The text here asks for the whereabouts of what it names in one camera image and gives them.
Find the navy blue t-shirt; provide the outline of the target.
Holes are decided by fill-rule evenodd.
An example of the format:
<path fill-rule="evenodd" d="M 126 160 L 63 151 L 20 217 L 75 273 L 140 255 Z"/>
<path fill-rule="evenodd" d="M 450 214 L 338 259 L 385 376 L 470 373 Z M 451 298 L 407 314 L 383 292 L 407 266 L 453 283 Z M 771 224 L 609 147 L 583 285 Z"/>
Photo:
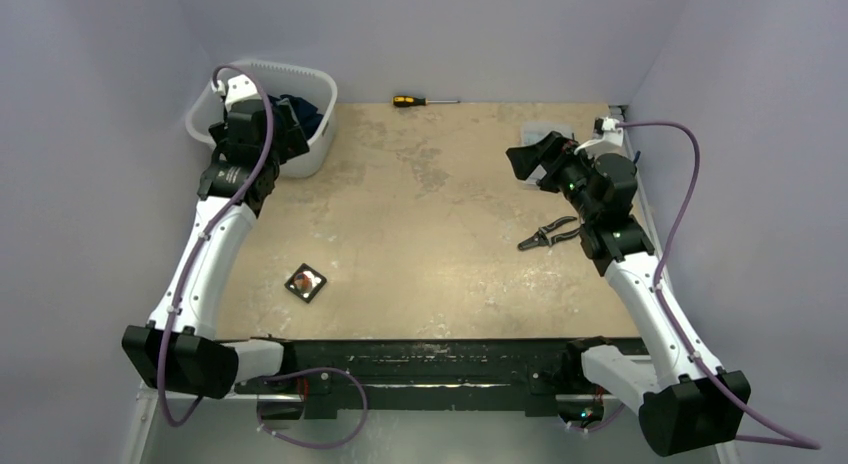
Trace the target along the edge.
<path fill-rule="evenodd" d="M 320 112 L 320 109 L 302 97 L 290 94 L 270 96 L 271 104 L 276 107 L 281 106 L 283 100 L 288 100 L 292 111 L 303 130 L 305 139 L 311 139 L 318 130 L 324 117 L 324 115 Z"/>

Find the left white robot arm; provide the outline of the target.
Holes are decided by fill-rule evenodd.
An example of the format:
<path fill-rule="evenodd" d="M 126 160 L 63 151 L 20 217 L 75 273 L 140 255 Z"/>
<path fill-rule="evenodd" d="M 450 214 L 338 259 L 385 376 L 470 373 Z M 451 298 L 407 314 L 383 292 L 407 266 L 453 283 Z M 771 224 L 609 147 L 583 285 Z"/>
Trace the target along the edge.
<path fill-rule="evenodd" d="M 147 323 L 128 326 L 122 338 L 124 352 L 152 388 L 221 399 L 254 378 L 275 393 L 297 383 L 298 366 L 284 357 L 282 344 L 216 338 L 219 304 L 239 249 L 282 165 L 309 151 L 289 96 L 273 97 L 270 105 L 271 131 L 259 99 L 231 105 L 209 128 L 215 148 L 200 178 L 189 242 Z"/>

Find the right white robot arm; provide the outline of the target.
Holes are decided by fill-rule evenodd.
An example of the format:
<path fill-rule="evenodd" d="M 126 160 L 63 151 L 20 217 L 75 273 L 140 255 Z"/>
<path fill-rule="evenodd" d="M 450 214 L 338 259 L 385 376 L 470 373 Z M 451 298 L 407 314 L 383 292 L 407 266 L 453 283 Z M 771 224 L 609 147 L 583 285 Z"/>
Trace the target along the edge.
<path fill-rule="evenodd" d="M 633 160 L 616 152 L 593 156 L 558 132 L 505 154 L 517 179 L 542 170 L 538 188 L 562 194 L 577 212 L 584 254 L 625 305 L 651 359 L 640 366 L 611 344 L 588 341 L 562 363 L 564 383 L 576 391 L 596 384 L 614 395 L 637 415 L 659 456 L 734 440 L 750 384 L 743 372 L 725 369 L 666 292 L 661 259 L 632 214 Z"/>

